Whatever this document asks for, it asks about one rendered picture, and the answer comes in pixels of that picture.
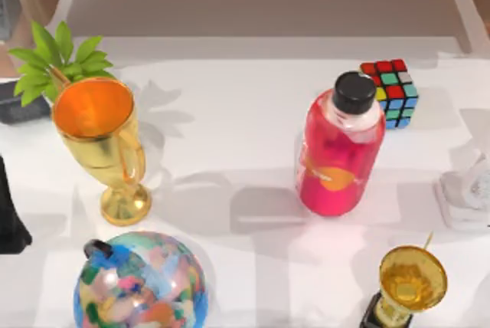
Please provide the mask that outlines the red bottle with black cap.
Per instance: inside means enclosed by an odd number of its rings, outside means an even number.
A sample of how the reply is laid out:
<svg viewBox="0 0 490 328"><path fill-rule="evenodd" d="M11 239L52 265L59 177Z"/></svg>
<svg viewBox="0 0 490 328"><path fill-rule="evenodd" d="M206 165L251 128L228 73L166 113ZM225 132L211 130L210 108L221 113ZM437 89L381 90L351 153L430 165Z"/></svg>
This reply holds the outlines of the red bottle with black cap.
<svg viewBox="0 0 490 328"><path fill-rule="evenodd" d="M385 134L374 81L359 71L338 76L307 111L296 165L302 204L325 217L360 202Z"/></svg>

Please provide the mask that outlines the tall gold trophy cup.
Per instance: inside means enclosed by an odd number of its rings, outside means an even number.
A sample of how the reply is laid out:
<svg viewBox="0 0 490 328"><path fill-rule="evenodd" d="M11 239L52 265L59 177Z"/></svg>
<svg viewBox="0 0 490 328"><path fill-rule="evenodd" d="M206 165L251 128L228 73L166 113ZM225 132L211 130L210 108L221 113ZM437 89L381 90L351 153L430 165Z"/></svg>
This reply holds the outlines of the tall gold trophy cup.
<svg viewBox="0 0 490 328"><path fill-rule="evenodd" d="M132 91L112 77L72 83L55 67L50 73L58 89L52 120L75 160L106 186L102 216L116 226L141 221L152 198L141 183L146 161Z"/></svg>

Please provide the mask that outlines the black-framed puzzle cube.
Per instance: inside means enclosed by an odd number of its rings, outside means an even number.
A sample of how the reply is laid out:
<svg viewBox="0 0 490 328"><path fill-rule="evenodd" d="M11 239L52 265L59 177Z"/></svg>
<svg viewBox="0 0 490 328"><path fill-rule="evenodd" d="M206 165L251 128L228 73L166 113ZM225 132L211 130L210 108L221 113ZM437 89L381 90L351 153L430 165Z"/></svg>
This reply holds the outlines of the black-framed puzzle cube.
<svg viewBox="0 0 490 328"><path fill-rule="evenodd" d="M403 129L410 124L419 94L401 58L364 62L360 71L377 87L376 99L384 111L387 130Z"/></svg>

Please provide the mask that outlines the multicoloured globe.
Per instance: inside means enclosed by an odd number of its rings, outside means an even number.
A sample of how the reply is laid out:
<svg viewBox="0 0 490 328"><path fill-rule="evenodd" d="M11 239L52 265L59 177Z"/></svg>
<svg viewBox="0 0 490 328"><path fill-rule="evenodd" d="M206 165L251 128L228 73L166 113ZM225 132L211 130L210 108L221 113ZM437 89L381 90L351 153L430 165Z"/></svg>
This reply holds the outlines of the multicoloured globe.
<svg viewBox="0 0 490 328"><path fill-rule="evenodd" d="M129 231L84 247L73 292L77 328L204 328L202 266L178 239Z"/></svg>

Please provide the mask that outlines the green potted plant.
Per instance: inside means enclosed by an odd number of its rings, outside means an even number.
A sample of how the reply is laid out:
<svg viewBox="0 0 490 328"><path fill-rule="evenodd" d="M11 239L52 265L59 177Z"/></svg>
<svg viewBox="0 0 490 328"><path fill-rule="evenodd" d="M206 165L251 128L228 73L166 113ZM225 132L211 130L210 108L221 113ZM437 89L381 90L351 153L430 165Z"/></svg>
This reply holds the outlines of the green potted plant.
<svg viewBox="0 0 490 328"><path fill-rule="evenodd" d="M108 71L113 64L107 53L98 49L101 35L86 38L79 47L74 46L71 29L65 21L58 24L54 34L36 21L31 23L33 48L11 48L8 53L22 61L18 72L21 77L14 88L14 95L21 98L26 107L44 96L54 102L60 84L55 81L51 69L61 72L70 83L88 77L112 77Z"/></svg>

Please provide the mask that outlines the gold trophy on black base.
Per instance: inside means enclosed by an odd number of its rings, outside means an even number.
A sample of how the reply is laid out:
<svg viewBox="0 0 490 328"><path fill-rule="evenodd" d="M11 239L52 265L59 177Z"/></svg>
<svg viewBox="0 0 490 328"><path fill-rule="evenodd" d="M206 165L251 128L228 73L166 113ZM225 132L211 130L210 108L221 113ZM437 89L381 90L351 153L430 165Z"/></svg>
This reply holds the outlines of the gold trophy on black base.
<svg viewBox="0 0 490 328"><path fill-rule="evenodd" d="M410 328L413 315L445 297L448 279L439 259L424 246L401 245L388 251L379 266L380 290L371 298L359 328Z"/></svg>

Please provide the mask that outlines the dark grey flat block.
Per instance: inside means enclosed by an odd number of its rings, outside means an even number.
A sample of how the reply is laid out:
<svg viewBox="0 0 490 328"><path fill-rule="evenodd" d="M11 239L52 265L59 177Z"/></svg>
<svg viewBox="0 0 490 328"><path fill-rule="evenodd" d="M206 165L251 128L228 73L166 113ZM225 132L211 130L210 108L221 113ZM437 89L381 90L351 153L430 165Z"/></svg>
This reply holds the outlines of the dark grey flat block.
<svg viewBox="0 0 490 328"><path fill-rule="evenodd" d="M37 97L33 102L23 107L21 97L14 96L16 80L0 83L0 123L16 125L33 120L48 119L51 108L43 97Z"/></svg>

